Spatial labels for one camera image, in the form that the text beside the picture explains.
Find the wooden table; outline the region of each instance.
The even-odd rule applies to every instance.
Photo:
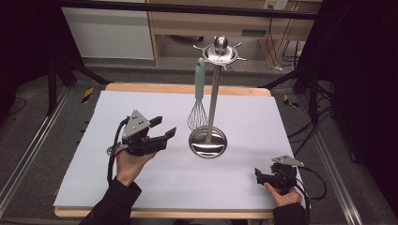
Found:
[[[176,93],[193,94],[194,85],[181,84],[154,84],[154,83],[111,83],[106,91],[126,91],[126,92],[151,92],[151,93]],[[205,94],[211,93],[211,86],[205,86]],[[232,96],[264,96],[270,97],[269,90],[264,88],[250,88],[242,86],[220,86],[220,95]],[[59,208],[55,207],[55,214],[62,218],[82,218],[85,217],[91,208]],[[267,212],[226,212],[226,211],[171,211],[171,210],[132,210],[132,218],[244,218],[244,219],[273,219],[271,211]]]

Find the whisk handle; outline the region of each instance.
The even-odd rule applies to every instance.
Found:
[[[203,99],[203,90],[205,88],[205,75],[205,60],[200,57],[198,59],[195,69],[195,98],[197,100]]]

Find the aluminum rail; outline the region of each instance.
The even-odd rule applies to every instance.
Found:
[[[87,1],[87,0],[36,0],[46,4],[56,4],[63,8],[95,8],[112,9],[127,11],[155,11],[155,12],[174,12],[174,13],[195,13],[226,16],[244,16],[244,17],[265,17],[265,18],[283,18],[298,20],[318,20],[330,19],[325,16],[312,12],[296,12],[283,10],[266,10],[239,7],[204,7],[204,6],[185,6],[171,4],[148,4],[131,2],[109,2],[109,1]]]
[[[32,142],[29,144],[28,148],[26,149],[25,153],[23,154],[20,162],[18,163],[17,167],[14,169],[14,172],[8,179],[7,183],[3,187],[0,192],[0,218],[6,211],[6,208],[11,201],[12,197],[15,194],[18,186],[22,182],[24,175],[28,171],[30,165],[32,164],[35,156],[43,144],[44,140],[46,139],[48,133],[50,132],[51,127],[53,126],[56,118],[58,117],[59,113],[61,112],[63,106],[65,105],[66,99],[69,95],[69,87],[64,87],[59,98],[58,98],[58,105],[54,109],[54,112],[44,119],[41,127],[38,129],[35,137],[33,138]]]
[[[303,95],[298,96],[298,102],[301,106],[308,105],[307,100]],[[301,107],[307,118],[308,122],[311,121],[311,117],[309,113],[304,109],[305,107]],[[318,146],[319,156],[322,159],[322,162],[326,168],[326,172],[330,178],[331,185],[333,186],[334,191],[336,192],[337,199],[340,202],[340,205],[343,209],[345,218],[347,219],[348,224],[350,225],[360,225],[363,224],[360,218],[360,213],[357,210],[354,202],[351,199],[351,195],[347,187],[344,184],[344,181],[337,170],[331,155],[329,154],[329,150],[326,147],[326,144],[322,138],[322,135],[319,131],[317,131],[314,135],[316,145]]]

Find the floor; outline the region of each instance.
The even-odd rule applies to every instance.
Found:
[[[229,43],[236,45],[240,41],[242,44],[237,48],[239,56],[249,61],[237,61],[228,66],[227,70],[222,72],[221,85],[255,87],[267,84],[292,70],[291,63],[286,63],[287,66],[282,70],[268,69],[255,39],[231,38]],[[158,65],[143,64],[142,61],[134,60],[108,60],[107,63],[95,59],[84,61],[88,68],[100,76],[117,82],[192,83],[192,68],[200,54],[192,45],[203,48],[211,43],[212,37],[205,37],[203,42],[194,37],[167,37]],[[293,48],[290,46],[286,54],[292,55]],[[209,75],[212,69],[207,67]],[[13,221],[13,224],[77,224],[77,218],[56,217],[53,203],[57,188],[62,183],[69,162],[95,109],[100,90],[103,90],[104,86],[79,73],[76,77],[78,83],[73,88],[63,88],[58,82],[58,96],[62,97],[68,93],[68,97],[50,129],[39,133],[43,142],[32,140],[38,135],[43,121],[46,122],[47,80],[41,77],[19,88],[18,98],[10,109],[11,113],[15,113],[3,121],[0,127],[0,187],[3,189],[0,199],[1,223],[8,224]],[[211,83],[210,78],[211,76],[207,76],[206,83]],[[306,97],[292,95],[293,84],[294,81],[288,81],[272,90],[287,134],[292,134],[308,123],[305,112]],[[94,87],[95,91],[89,101],[82,104],[81,99],[89,87]],[[300,107],[286,104],[286,94],[290,97],[290,103],[297,103]],[[318,104],[320,110],[329,106],[328,100],[321,97]],[[311,223],[349,223],[342,210],[346,199],[341,199],[339,194],[336,194],[336,190],[346,188],[363,224],[398,224],[398,219],[388,207],[366,168],[351,161],[349,147],[332,112],[324,114],[321,119],[318,133],[304,144],[297,156],[299,160],[311,165],[324,178],[328,187],[325,199],[312,201]],[[293,151],[299,149],[308,132],[309,130],[306,130],[290,140]],[[38,151],[30,152],[31,155],[28,156],[27,149],[32,145],[36,146]],[[325,163],[328,162],[322,158],[322,147],[328,149],[330,158],[338,168],[339,178],[344,182],[343,187],[333,185],[333,174],[327,169],[328,165]],[[311,173],[302,172],[301,175],[307,189],[314,196],[319,196],[323,191],[319,179]]]

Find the whisk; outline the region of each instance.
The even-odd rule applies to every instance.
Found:
[[[196,102],[190,115],[188,116],[187,125],[191,131],[207,125],[207,115],[203,108],[202,99],[205,88],[205,60],[200,57],[195,69],[195,98]]]

